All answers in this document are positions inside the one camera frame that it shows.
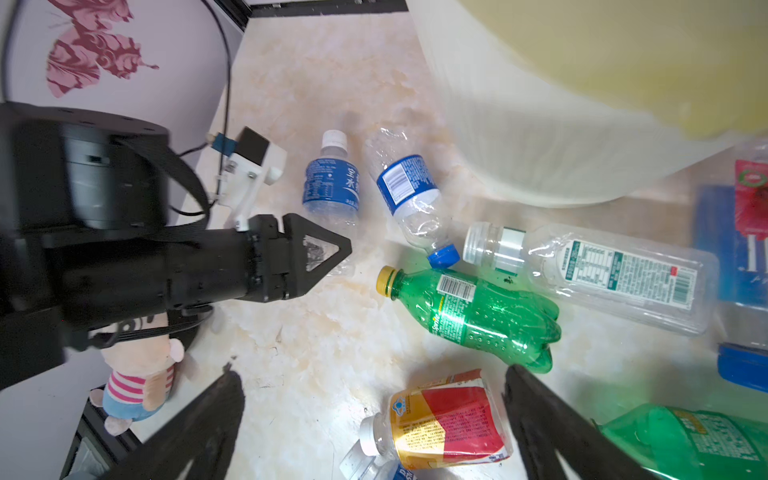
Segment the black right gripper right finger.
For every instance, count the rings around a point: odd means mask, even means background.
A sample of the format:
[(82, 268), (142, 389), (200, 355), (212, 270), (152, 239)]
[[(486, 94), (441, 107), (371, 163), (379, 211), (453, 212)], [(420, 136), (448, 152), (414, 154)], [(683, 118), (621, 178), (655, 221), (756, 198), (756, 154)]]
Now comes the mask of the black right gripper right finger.
[(526, 368), (507, 369), (502, 398), (529, 479), (564, 479), (562, 461), (582, 479), (653, 477)]

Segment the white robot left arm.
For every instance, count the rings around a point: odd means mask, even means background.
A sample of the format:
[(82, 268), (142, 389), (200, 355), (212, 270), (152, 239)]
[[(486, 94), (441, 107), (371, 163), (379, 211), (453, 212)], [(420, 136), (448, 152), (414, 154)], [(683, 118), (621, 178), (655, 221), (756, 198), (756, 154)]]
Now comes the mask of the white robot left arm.
[(167, 222), (176, 182), (203, 210), (168, 131), (129, 117), (1, 107), (1, 384), (106, 349), (198, 327), (215, 303), (308, 293), (352, 252), (297, 215), (212, 230)]

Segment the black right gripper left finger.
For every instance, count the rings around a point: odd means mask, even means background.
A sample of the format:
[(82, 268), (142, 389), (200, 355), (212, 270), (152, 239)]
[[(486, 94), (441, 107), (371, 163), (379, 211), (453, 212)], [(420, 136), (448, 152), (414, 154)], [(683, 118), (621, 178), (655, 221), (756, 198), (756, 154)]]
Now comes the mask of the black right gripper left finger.
[(227, 368), (105, 479), (223, 479), (245, 408), (237, 372)]

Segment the large clear purple-tint bottle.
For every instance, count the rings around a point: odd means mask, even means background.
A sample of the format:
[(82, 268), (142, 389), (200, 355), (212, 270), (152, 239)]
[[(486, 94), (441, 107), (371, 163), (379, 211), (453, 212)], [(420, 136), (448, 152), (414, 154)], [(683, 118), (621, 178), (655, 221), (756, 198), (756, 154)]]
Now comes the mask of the large clear purple-tint bottle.
[(715, 314), (719, 261), (711, 253), (563, 224), (531, 231), (477, 222), (463, 258), (520, 275), (537, 291), (679, 335)]

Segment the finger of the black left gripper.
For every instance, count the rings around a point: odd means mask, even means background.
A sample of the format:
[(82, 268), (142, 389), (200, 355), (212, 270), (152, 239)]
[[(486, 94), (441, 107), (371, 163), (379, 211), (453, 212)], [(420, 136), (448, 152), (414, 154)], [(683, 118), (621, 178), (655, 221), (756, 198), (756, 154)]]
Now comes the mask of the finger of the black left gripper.
[(304, 296), (352, 254), (349, 238), (298, 215), (283, 216), (288, 241), (287, 299)]

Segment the small blue label bottle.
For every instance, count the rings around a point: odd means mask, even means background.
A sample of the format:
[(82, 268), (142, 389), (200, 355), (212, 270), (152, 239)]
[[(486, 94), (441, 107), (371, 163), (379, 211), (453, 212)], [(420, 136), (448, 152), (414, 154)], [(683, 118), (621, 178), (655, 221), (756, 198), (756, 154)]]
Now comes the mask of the small blue label bottle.
[(350, 162), (347, 135), (327, 130), (318, 158), (305, 170), (302, 205), (308, 218), (354, 243), (359, 233), (360, 173)]

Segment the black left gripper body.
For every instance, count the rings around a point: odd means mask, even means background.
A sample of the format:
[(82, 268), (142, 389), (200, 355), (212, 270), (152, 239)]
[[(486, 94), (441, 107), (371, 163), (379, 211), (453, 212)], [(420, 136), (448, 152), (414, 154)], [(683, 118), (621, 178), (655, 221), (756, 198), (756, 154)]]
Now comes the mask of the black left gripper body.
[(150, 315), (230, 299), (269, 302), (264, 263), (279, 238), (272, 215), (249, 230), (207, 230), (192, 241), (146, 239), (71, 246), (56, 253), (56, 295), (68, 315)]

